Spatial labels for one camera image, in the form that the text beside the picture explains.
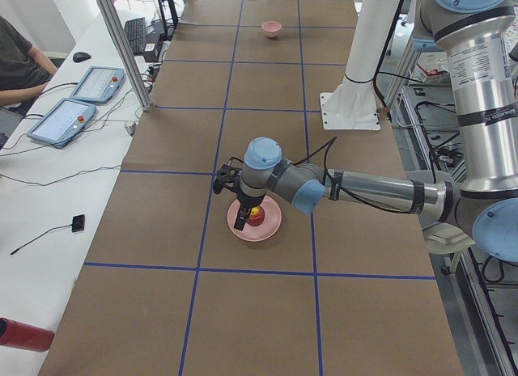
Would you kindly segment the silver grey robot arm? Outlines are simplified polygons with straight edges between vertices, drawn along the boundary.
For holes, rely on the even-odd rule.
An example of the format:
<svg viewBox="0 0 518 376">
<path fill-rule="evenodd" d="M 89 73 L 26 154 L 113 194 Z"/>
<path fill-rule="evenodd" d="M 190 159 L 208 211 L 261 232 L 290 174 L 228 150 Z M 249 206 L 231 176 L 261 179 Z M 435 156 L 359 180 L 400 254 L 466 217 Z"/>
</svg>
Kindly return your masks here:
<svg viewBox="0 0 518 376">
<path fill-rule="evenodd" d="M 213 190 L 234 192 L 234 227 L 273 192 L 303 213 L 324 198 L 412 213 L 463 230 L 487 254 L 517 259 L 517 102 L 503 33 L 515 17 L 512 0 L 418 0 L 415 28 L 446 52 L 466 177 L 399 180 L 292 163 L 273 139 L 248 145 L 242 167 L 225 164 Z"/>
</svg>

